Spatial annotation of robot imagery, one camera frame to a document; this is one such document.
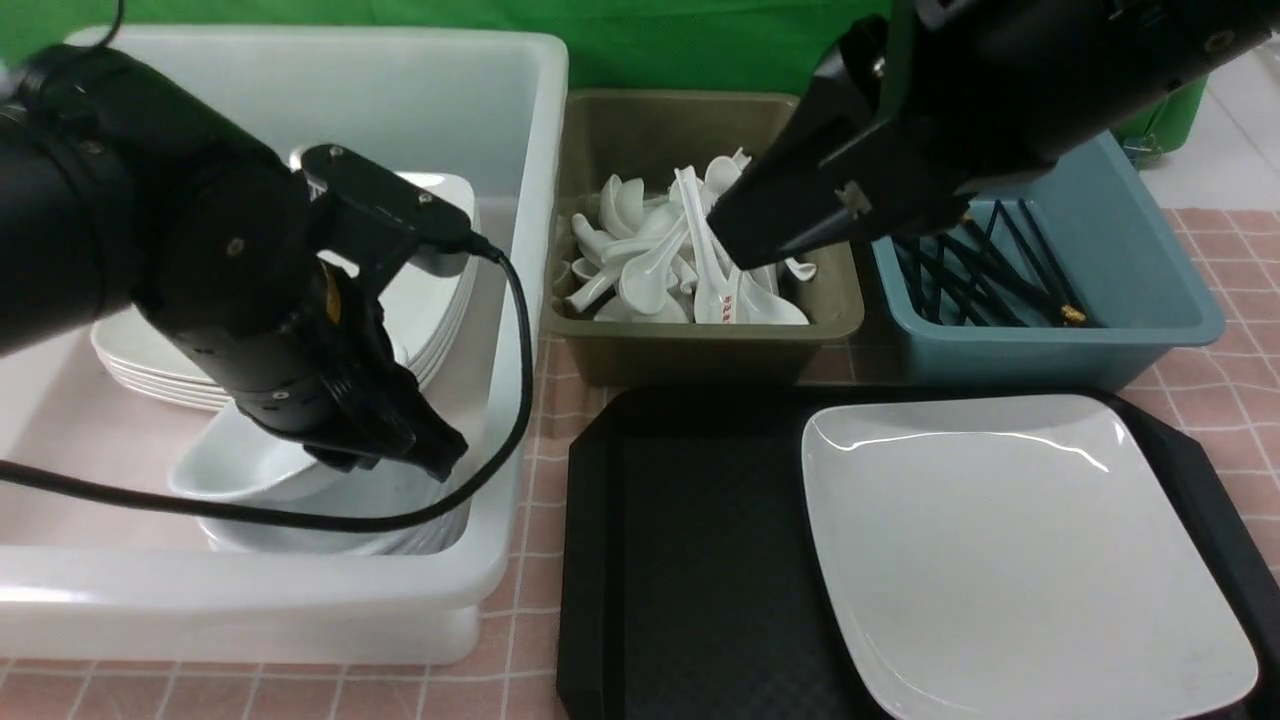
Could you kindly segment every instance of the white tile floor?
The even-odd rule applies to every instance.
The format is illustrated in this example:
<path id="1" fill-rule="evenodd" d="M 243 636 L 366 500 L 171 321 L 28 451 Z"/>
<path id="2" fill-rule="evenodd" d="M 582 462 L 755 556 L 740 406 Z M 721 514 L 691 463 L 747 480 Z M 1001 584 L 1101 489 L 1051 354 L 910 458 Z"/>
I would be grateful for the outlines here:
<path id="1" fill-rule="evenodd" d="M 1215 72 L 1187 145 L 1142 173 L 1161 208 L 1280 210 L 1280 74 L 1263 51 Z"/>

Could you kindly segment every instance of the black cable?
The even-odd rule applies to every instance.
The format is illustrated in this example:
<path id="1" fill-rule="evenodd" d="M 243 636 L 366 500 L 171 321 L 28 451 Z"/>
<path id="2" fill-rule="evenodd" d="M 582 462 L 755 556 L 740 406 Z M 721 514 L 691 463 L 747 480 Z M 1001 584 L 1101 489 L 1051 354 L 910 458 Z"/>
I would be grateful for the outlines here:
<path id="1" fill-rule="evenodd" d="M 520 275 L 512 266 L 511 259 L 504 252 L 492 245 L 483 258 L 495 263 L 507 275 L 511 293 L 516 301 L 516 320 L 520 325 L 520 409 L 516 414 L 516 424 L 511 428 L 511 434 L 502 443 L 493 457 L 476 470 L 475 475 L 462 483 L 458 489 L 449 493 L 444 500 L 434 505 L 392 515 L 388 518 L 338 518 L 332 515 L 312 515 L 308 512 L 291 512 L 287 510 L 269 510 L 265 507 L 246 507 L 229 502 L 211 502 L 207 500 L 189 500 L 168 495 L 156 495 L 124 489 L 99 483 L 78 480 L 58 473 L 28 468 L 17 462 L 0 460 L 0 482 L 13 483 L 33 489 L 52 492 L 88 500 L 116 507 L 131 510 L 147 510 L 151 512 L 169 512 L 174 515 L 196 515 L 201 518 L 214 518 L 218 520 L 233 520 L 237 523 L 252 523 L 257 525 L 275 525 L 280 528 L 297 528 L 302 530 L 330 530 L 340 533 L 387 533 L 402 530 L 435 520 L 436 518 L 457 509 L 471 498 L 480 488 L 493 478 L 493 475 L 512 456 L 520 446 L 525 430 L 529 428 L 529 419 L 534 409 L 534 338 L 532 325 L 529 319 L 529 304 L 525 301 L 525 288 L 520 283 Z"/>
<path id="2" fill-rule="evenodd" d="M 106 35 L 102 40 L 99 40 L 93 45 L 90 45 L 90 50 L 99 50 L 106 47 L 111 42 L 115 42 L 115 36 L 120 35 L 120 27 L 124 24 L 124 0 L 115 0 L 115 19 L 111 20 L 111 27 L 108 28 Z"/>

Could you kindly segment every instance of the blue plastic bin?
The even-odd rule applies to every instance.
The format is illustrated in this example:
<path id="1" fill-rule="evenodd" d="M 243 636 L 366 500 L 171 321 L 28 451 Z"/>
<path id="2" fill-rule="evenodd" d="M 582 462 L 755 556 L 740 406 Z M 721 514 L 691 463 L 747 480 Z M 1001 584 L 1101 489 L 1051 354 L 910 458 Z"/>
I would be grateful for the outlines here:
<path id="1" fill-rule="evenodd" d="M 906 380 L 922 386 L 1080 386 L 1116 391 L 1174 347 L 1215 342 L 1222 311 L 1110 135 L 1064 156 L 1036 182 L 986 200 L 1027 200 L 1082 304 L 1101 328 L 945 327 L 919 315 L 892 241 L 874 245 Z M 989 204 L 977 202 L 983 224 Z M 1009 256 L 1009 238 L 995 238 Z"/>

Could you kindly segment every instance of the olive green bin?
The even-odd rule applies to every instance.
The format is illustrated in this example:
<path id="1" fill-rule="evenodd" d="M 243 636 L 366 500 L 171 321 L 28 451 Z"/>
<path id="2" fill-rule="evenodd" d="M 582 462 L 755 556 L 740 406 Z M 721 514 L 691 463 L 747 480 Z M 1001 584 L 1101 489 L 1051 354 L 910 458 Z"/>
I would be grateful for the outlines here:
<path id="1" fill-rule="evenodd" d="M 570 94 L 561 142 L 557 222 L 547 263 L 545 328 L 563 337 L 593 386 L 671 383 L 791 383 L 824 345 L 844 342 L 863 323 L 863 295 L 847 245 L 814 251 L 809 283 L 783 283 L 783 296 L 810 325 L 677 325 L 596 323 L 563 299 L 579 258 L 568 219 L 598 218 L 599 192 L 613 173 L 641 177 L 663 191 L 673 169 L 699 174 L 739 147 L 756 156 L 782 131 L 796 99 L 785 95 L 589 90 Z"/>

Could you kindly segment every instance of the table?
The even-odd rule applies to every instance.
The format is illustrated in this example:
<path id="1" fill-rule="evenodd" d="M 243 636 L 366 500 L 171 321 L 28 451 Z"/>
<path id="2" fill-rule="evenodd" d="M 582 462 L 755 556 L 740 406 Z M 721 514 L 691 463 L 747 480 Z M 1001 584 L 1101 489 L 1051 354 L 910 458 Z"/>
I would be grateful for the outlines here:
<path id="1" fill-rule="evenodd" d="M 1198 439 L 1280 577 L 1280 215 L 1167 211 L 1228 319 L 1211 347 L 1175 350 L 1121 395 Z M 878 286 L 849 345 L 824 347 L 806 383 L 891 383 L 899 350 Z M 484 603 L 476 651 L 452 666 L 0 661 L 0 717 L 558 720 L 568 448 L 617 388 L 588 388 L 544 337 L 511 562 Z"/>

